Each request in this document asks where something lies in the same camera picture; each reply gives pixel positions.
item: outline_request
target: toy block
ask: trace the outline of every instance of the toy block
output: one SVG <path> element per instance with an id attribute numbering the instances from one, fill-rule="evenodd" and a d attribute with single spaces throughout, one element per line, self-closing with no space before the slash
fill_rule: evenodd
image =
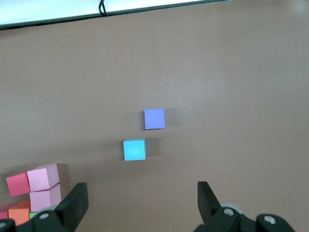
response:
<path id="1" fill-rule="evenodd" d="M 50 189 L 30 193 L 31 212 L 38 212 L 43 208 L 59 204 L 61 202 L 60 184 Z"/>
<path id="2" fill-rule="evenodd" d="M 0 219 L 8 219 L 9 218 L 9 209 L 12 208 L 16 204 L 8 204 L 0 207 Z"/>
<path id="3" fill-rule="evenodd" d="M 19 173 L 6 178 L 11 197 L 30 193 L 27 172 Z"/>
<path id="4" fill-rule="evenodd" d="M 50 164 L 27 172 L 31 192 L 50 189 L 59 183 L 57 164 Z"/>
<path id="5" fill-rule="evenodd" d="M 146 130 L 165 128 L 164 109 L 146 109 L 144 114 Z"/>
<path id="6" fill-rule="evenodd" d="M 125 160 L 145 160 L 146 144 L 145 138 L 124 140 Z"/>
<path id="7" fill-rule="evenodd" d="M 30 201 L 22 201 L 9 209 L 9 218 L 15 221 L 16 226 L 29 221 Z"/>
<path id="8" fill-rule="evenodd" d="M 31 212 L 29 213 L 29 219 L 33 218 L 38 212 Z"/>

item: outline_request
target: foam block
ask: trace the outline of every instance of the foam block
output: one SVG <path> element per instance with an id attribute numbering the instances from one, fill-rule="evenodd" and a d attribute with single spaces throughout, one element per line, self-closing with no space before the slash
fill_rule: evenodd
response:
<path id="1" fill-rule="evenodd" d="M 50 189 L 59 183 L 57 164 L 35 168 L 27 172 L 31 192 Z"/>
<path id="2" fill-rule="evenodd" d="M 164 109 L 146 109 L 144 114 L 146 130 L 165 128 Z"/>
<path id="3" fill-rule="evenodd" d="M 31 213 L 29 213 L 29 218 L 30 218 L 30 219 L 33 218 L 37 213 L 38 213 L 38 212 L 31 212 Z"/>
<path id="4" fill-rule="evenodd" d="M 146 144 L 145 138 L 124 140 L 125 160 L 145 160 Z"/>
<path id="5" fill-rule="evenodd" d="M 50 189 L 30 193 L 31 212 L 40 211 L 43 208 L 57 205 L 61 202 L 60 184 Z"/>
<path id="6" fill-rule="evenodd" d="M 22 201 L 9 209 L 9 218 L 15 221 L 16 226 L 29 221 L 30 201 Z"/>
<path id="7" fill-rule="evenodd" d="M 11 197 L 30 193 L 27 172 L 19 173 L 6 178 Z"/>
<path id="8" fill-rule="evenodd" d="M 8 204 L 0 207 L 0 219 L 8 219 L 9 218 L 9 209 L 12 208 L 16 204 Z"/>

